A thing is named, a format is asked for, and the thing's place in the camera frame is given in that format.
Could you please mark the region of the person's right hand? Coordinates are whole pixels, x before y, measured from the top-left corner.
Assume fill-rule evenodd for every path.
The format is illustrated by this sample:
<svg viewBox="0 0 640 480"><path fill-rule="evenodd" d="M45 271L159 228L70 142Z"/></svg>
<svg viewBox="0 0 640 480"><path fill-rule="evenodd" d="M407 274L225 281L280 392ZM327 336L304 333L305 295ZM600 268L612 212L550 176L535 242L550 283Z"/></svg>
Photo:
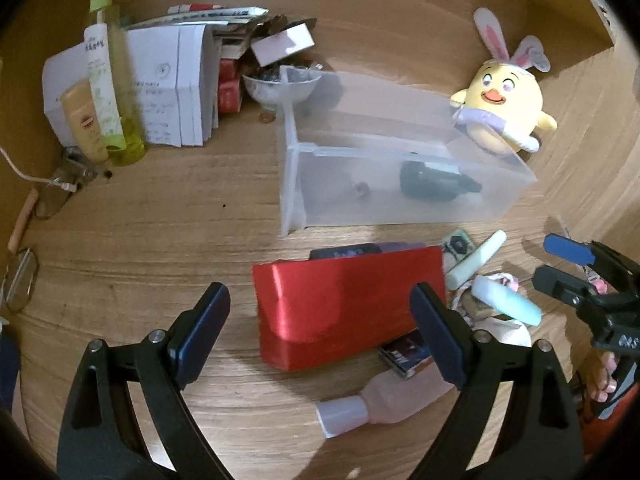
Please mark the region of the person's right hand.
<svg viewBox="0 0 640 480"><path fill-rule="evenodd" d="M591 400L604 403L614 393L617 382L613 374L617 368L616 355L611 351L593 350L586 359L586 386Z"/></svg>

